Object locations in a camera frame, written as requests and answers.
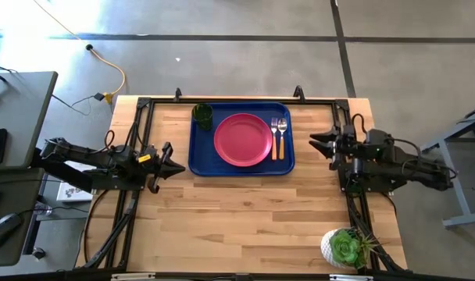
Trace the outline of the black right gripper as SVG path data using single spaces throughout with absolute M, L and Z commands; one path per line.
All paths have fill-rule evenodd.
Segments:
M 379 130 L 371 129 L 365 132 L 366 139 L 361 142 L 356 139 L 355 127 L 332 126 L 324 133 L 311 133 L 313 140 L 309 144 L 325 158 L 330 158 L 330 170 L 339 170 L 346 158 L 354 161 L 375 161 L 379 157 Z

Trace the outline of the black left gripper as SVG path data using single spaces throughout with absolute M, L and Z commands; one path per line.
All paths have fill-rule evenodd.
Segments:
M 174 162 L 170 158 L 173 154 L 170 142 L 163 145 L 161 152 L 162 155 L 159 155 L 158 150 L 153 145 L 149 145 L 137 159 L 144 173 L 148 176 L 152 175 L 152 177 L 147 178 L 146 186 L 153 194 L 159 192 L 160 179 L 166 180 L 185 171 L 183 165 Z

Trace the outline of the spoon with orange handle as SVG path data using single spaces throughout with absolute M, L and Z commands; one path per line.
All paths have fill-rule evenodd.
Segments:
M 278 130 L 280 131 L 280 149 L 279 149 L 279 159 L 284 159 L 284 133 L 288 128 L 288 122 L 285 118 L 281 118 L 277 125 Z

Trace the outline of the fork with orange handle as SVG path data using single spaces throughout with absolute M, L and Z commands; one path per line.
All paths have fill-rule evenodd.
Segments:
M 272 118 L 271 119 L 271 133 L 272 133 L 272 149 L 271 149 L 271 155 L 272 155 L 272 160 L 276 161 L 277 160 L 277 125 L 278 125 L 278 119 L 277 118 Z

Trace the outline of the dark green cup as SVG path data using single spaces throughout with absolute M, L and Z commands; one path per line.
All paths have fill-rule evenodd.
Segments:
M 203 130 L 211 130 L 213 127 L 213 107 L 210 104 L 199 103 L 191 111 L 193 120 Z

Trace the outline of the pink plastic plate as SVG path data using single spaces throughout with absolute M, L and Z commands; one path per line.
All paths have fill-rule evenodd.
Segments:
M 213 137 L 216 153 L 237 167 L 251 167 L 262 162 L 273 147 L 269 125 L 256 115 L 237 113 L 228 116 L 216 128 Z

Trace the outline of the blue plastic tray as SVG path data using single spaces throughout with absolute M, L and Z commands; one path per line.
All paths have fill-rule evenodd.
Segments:
M 212 129 L 203 130 L 191 117 L 189 135 L 188 167 L 198 176 L 283 176 L 295 167 L 295 150 L 292 136 L 291 114 L 285 105 L 278 102 L 213 102 Z M 251 167 L 237 167 L 227 164 L 217 153 L 213 137 L 218 125 L 228 116 L 250 113 L 265 121 L 269 127 L 271 119 L 287 120 L 284 133 L 284 159 L 279 159 L 280 131 L 277 128 L 277 160 L 269 155 L 259 164 Z

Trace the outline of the white printed box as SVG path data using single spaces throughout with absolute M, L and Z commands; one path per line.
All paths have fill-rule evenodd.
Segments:
M 77 169 L 81 172 L 89 169 L 94 169 L 94 166 L 86 165 L 78 162 L 67 161 L 67 165 L 71 166 L 74 169 Z M 59 191 L 57 193 L 56 200 L 64 203 L 69 202 L 82 202 L 82 201 L 91 201 L 93 195 L 80 190 L 79 188 L 70 185 L 69 183 L 64 183 L 63 181 L 59 185 Z

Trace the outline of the green succulent plant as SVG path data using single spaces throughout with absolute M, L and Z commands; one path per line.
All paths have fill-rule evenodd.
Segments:
M 365 236 L 359 229 L 339 229 L 329 239 L 333 259 L 340 264 L 354 269 L 367 266 L 370 253 L 379 246 L 376 238 Z

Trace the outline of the white faceted plant pot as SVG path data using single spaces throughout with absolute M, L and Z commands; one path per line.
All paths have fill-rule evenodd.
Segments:
M 338 268 L 355 268 L 359 257 L 359 240 L 351 229 L 333 229 L 326 233 L 320 243 L 325 260 Z

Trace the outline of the grey metal table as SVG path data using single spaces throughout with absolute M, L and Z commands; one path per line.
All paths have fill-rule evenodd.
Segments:
M 444 228 L 475 223 L 475 211 L 468 201 L 475 192 L 475 109 L 420 149 L 425 154 L 437 149 L 445 164 L 456 173 L 452 178 L 452 189 L 461 214 L 444 219 Z

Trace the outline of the grey side desk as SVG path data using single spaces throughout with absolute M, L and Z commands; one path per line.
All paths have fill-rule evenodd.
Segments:
M 31 168 L 58 73 L 0 73 L 0 129 L 8 131 L 0 164 L 0 218 L 17 213 L 22 225 L 0 247 L 0 266 L 15 265 L 23 253 L 44 171 Z

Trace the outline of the black computer mouse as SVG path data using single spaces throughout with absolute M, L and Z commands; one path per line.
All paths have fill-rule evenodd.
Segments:
M 0 247 L 22 225 L 23 219 L 17 213 L 10 213 L 0 218 Z

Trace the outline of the black frame post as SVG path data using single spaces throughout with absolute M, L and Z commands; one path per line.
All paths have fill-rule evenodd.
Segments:
M 30 162 L 31 168 L 41 168 L 47 174 L 69 183 L 81 190 L 92 192 L 92 179 L 85 173 L 67 165 L 65 162 L 43 159 L 41 150 L 36 148 Z

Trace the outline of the silver metal bracket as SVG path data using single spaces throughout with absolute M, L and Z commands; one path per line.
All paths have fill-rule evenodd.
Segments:
M 155 278 L 154 272 L 128 272 L 112 274 L 110 281 L 146 281 Z
M 330 281 L 374 281 L 372 276 L 330 274 Z

